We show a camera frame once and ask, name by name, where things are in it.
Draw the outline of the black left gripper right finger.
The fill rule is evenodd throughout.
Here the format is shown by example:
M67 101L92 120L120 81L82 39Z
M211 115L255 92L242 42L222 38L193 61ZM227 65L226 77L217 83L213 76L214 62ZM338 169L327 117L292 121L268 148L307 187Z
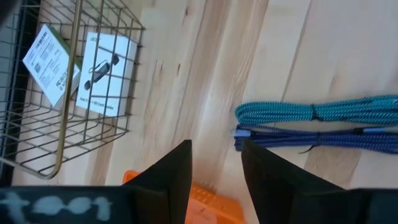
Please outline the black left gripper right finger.
M339 186L250 140L243 143L241 159L260 223L351 223L342 199L325 195Z

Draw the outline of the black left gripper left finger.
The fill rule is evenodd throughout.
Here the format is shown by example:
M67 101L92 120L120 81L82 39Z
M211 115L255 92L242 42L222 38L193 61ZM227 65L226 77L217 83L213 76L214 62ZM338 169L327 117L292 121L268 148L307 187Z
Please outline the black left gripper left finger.
M127 223L184 223L192 186L192 142L182 141L126 182Z

